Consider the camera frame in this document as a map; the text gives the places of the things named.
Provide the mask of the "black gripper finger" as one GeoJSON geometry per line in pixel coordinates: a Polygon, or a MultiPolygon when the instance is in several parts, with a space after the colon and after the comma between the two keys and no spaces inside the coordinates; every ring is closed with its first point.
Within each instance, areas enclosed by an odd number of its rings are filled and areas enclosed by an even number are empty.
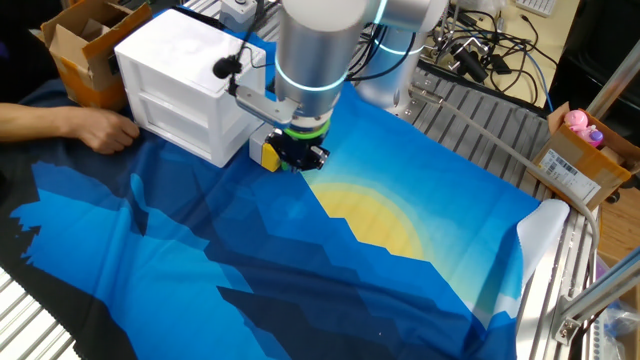
{"type": "Polygon", "coordinates": [[[285,132],[274,129],[267,138],[267,142],[274,148],[279,159],[291,168],[300,166],[300,143],[285,132]]]}
{"type": "Polygon", "coordinates": [[[313,145],[308,147],[301,159],[298,161],[298,168],[301,171],[320,170],[326,163],[330,152],[321,146],[313,145]]]}

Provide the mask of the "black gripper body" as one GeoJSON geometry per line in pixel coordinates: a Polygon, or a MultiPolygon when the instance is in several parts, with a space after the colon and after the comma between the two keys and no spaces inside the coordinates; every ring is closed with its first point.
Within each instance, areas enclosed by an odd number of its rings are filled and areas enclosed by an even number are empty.
{"type": "Polygon", "coordinates": [[[297,133],[297,132],[293,132],[293,131],[285,131],[285,133],[299,141],[299,143],[300,143],[299,160],[303,156],[304,151],[310,146],[317,145],[317,146],[321,146],[322,148],[326,149],[323,146],[324,140],[326,138],[326,134],[325,133],[323,133],[323,134],[315,134],[315,135],[302,134],[302,133],[297,133]]]}

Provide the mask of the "person's bare hand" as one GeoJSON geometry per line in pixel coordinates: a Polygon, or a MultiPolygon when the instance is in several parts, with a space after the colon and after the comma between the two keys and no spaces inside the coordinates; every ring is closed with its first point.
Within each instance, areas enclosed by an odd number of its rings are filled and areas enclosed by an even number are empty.
{"type": "Polygon", "coordinates": [[[140,135],[134,122],[110,110],[73,107],[69,115],[69,134],[103,155],[124,150],[140,135]]]}

